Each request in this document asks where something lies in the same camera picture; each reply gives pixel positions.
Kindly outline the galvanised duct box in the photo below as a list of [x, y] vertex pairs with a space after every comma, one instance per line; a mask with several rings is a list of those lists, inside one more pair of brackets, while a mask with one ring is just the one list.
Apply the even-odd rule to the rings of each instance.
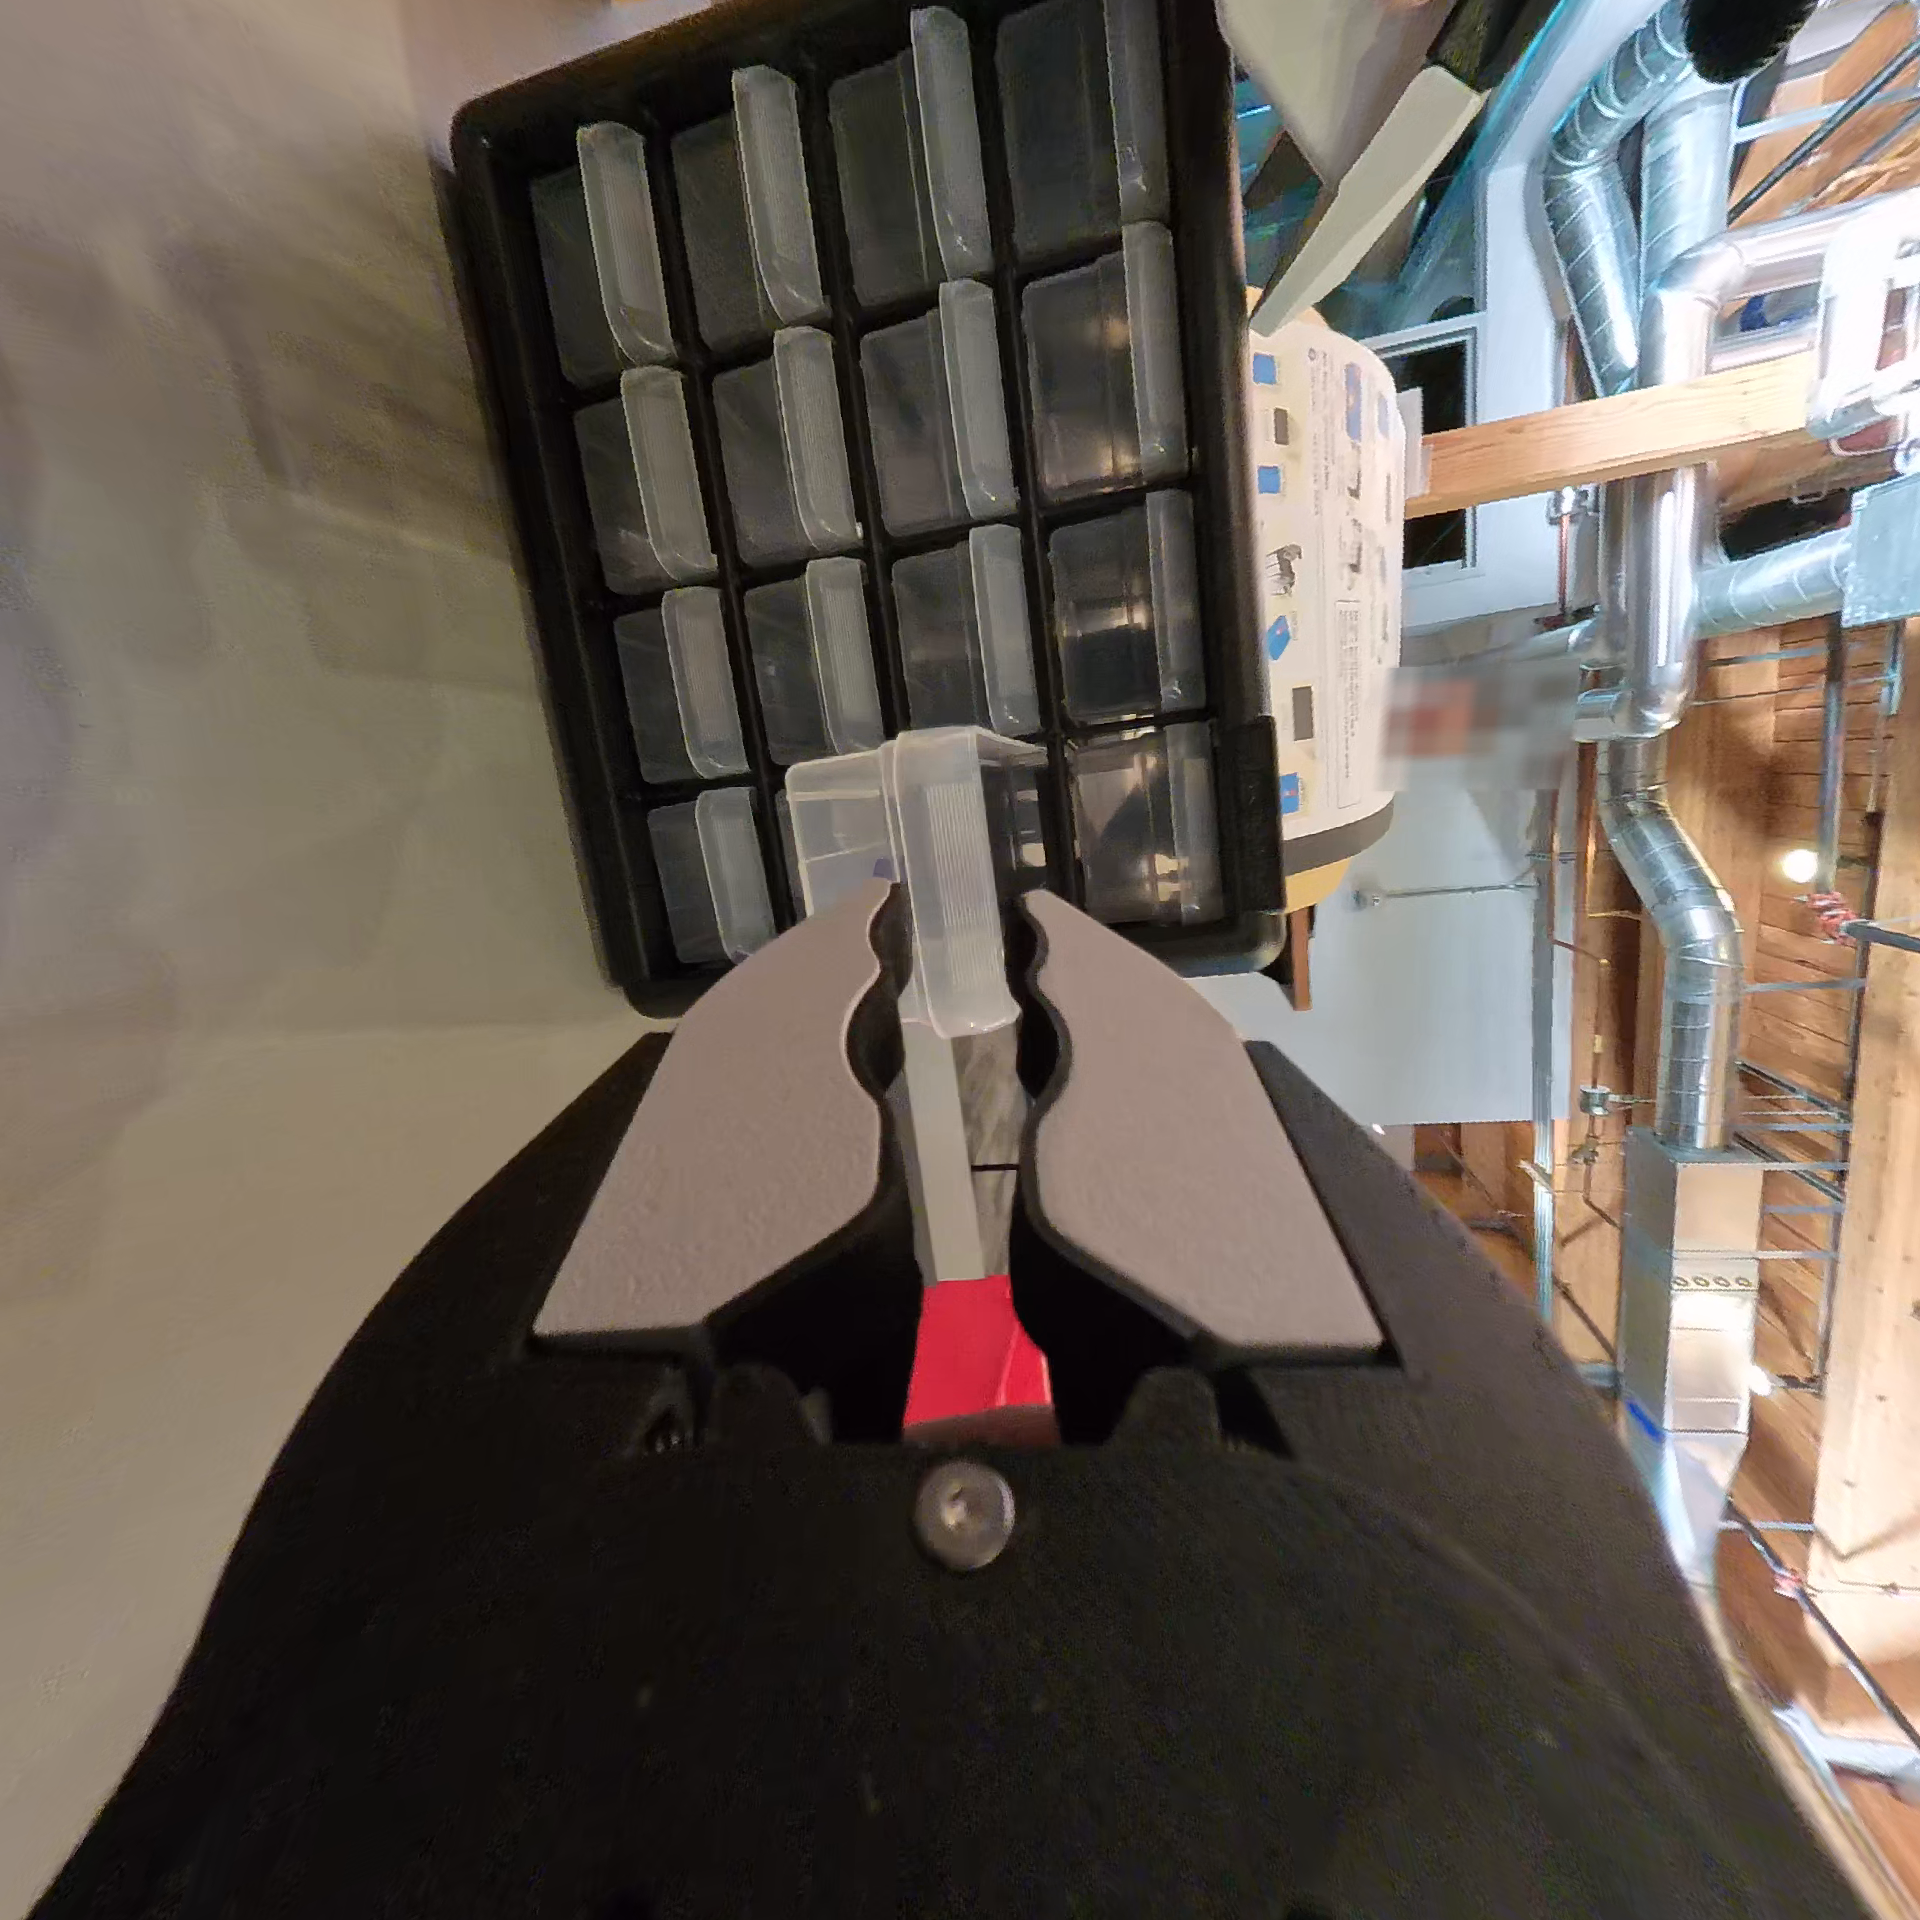
[[1663, 1506], [1726, 1506], [1753, 1434], [1765, 1169], [1630, 1128], [1618, 1216], [1623, 1434]]

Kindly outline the silver spiral ventilation duct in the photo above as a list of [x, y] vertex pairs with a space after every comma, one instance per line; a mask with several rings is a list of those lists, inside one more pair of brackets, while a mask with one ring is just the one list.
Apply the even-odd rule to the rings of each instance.
[[1663, 736], [1598, 744], [1595, 812], [1663, 956], [1649, 1128], [1673, 1149], [1716, 1156], [1736, 1075], [1743, 918], [1665, 804]]

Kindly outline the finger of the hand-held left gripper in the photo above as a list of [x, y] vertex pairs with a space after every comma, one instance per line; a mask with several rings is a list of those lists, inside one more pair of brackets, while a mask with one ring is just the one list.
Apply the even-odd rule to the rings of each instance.
[[1352, 170], [1314, 194], [1307, 225], [1250, 301], [1250, 335], [1270, 338], [1332, 295], [1395, 225], [1456, 138], [1472, 134], [1480, 111], [1483, 89], [1428, 62]]

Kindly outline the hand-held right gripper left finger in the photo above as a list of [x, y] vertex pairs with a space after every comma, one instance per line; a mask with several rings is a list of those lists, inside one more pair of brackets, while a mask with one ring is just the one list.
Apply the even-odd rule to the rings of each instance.
[[905, 910], [889, 879], [776, 932], [672, 1031], [536, 1340], [909, 1356], [914, 1224], [889, 1085]]

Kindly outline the silver insulated pipes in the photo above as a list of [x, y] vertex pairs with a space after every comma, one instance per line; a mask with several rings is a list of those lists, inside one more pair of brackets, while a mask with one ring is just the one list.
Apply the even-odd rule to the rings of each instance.
[[[1663, 394], [1708, 375], [1736, 295], [1807, 282], [1848, 208], [1728, 225], [1735, 85], [1814, 2], [1657, 2], [1549, 124], [1544, 217], [1595, 394]], [[1708, 457], [1610, 486], [1610, 589], [1582, 654], [1615, 664], [1573, 706], [1576, 744], [1657, 736], [1695, 696]]]

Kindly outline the white printed sheet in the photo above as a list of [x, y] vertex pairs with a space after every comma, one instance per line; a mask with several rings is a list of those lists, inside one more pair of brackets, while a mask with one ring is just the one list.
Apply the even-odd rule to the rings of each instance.
[[1250, 335], [1258, 642], [1275, 716], [1286, 876], [1390, 822], [1385, 696], [1404, 619], [1398, 390], [1318, 321]]

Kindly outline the clear plastic pulled-out drawer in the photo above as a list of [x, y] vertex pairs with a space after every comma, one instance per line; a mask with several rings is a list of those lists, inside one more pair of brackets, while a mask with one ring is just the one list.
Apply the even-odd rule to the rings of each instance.
[[868, 879], [900, 890], [905, 1022], [948, 1040], [1016, 1022], [1003, 918], [1048, 879], [1040, 784], [1043, 746], [979, 726], [909, 727], [787, 772], [805, 910]]

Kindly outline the grey rectangular metal duct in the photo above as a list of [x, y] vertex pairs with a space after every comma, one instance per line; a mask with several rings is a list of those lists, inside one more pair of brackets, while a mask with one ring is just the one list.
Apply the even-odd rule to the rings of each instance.
[[1838, 626], [1890, 626], [1920, 614], [1920, 475], [1859, 489], [1848, 504], [1848, 566]]

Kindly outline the red block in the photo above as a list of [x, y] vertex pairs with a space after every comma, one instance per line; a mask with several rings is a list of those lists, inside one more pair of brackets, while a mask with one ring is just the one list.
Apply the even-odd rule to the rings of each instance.
[[1043, 1351], [1020, 1327], [1003, 1271], [926, 1289], [900, 1439], [922, 1449], [1064, 1439]]

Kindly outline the wooden beam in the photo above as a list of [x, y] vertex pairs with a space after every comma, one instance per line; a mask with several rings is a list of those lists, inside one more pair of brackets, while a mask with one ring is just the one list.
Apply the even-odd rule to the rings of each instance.
[[1428, 437], [1404, 520], [1807, 442], [1814, 352]]

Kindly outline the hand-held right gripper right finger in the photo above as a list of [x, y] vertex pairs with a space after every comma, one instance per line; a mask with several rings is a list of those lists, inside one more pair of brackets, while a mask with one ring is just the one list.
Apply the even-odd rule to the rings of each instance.
[[1020, 1201], [1056, 1259], [1190, 1356], [1368, 1361], [1382, 1327], [1236, 1028], [1043, 890], [1020, 898], [1054, 1071]]

